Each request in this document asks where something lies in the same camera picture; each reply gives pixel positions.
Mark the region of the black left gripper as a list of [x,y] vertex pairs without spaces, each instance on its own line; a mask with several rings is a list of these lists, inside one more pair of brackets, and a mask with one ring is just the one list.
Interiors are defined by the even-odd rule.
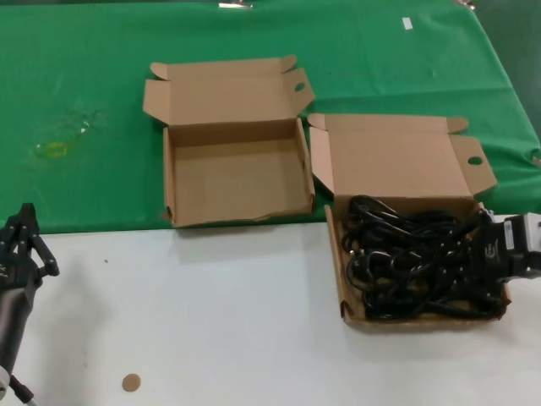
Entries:
[[1,292],[17,288],[36,289],[34,250],[43,262],[38,276],[58,276],[57,261],[39,235],[39,224],[33,203],[23,203],[19,212],[6,221],[1,231]]

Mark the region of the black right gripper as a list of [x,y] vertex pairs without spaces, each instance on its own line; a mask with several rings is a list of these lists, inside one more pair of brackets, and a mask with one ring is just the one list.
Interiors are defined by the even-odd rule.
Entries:
[[499,294],[504,285],[525,277],[525,216],[514,215],[497,221],[489,217],[477,230],[451,231],[439,246],[444,257],[462,257],[472,248],[476,277],[456,276],[446,288],[449,301],[480,303]]

